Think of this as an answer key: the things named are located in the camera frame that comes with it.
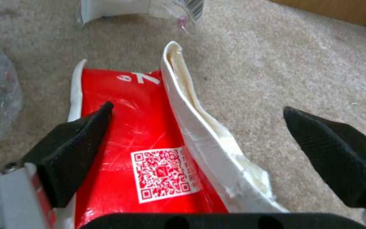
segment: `beige carpet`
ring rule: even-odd
[[[184,48],[205,108],[247,156],[271,174],[277,200],[293,212],[360,220],[333,194],[286,129],[286,105],[344,121],[366,134],[366,28],[267,0],[209,0],[202,33],[147,16],[74,26],[78,0],[0,0],[0,47],[15,64],[24,107],[0,142],[0,168],[66,121],[70,78],[91,68],[148,72],[164,45]]]

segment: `white packaging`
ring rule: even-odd
[[[148,14],[175,19],[187,31],[202,21],[204,0],[81,0],[77,23],[85,25],[101,17],[124,14]]]

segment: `red plastic bag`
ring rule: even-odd
[[[160,71],[84,69],[82,89],[82,116],[106,101],[114,114],[77,191],[76,228],[110,213],[227,212],[184,147]]]
[[[170,42],[160,71],[74,70],[69,121],[114,103],[102,147],[56,228],[111,213],[287,212],[269,174],[201,106],[182,55]]]

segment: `white label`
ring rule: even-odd
[[[139,203],[198,192],[199,178],[183,148],[131,153]]]

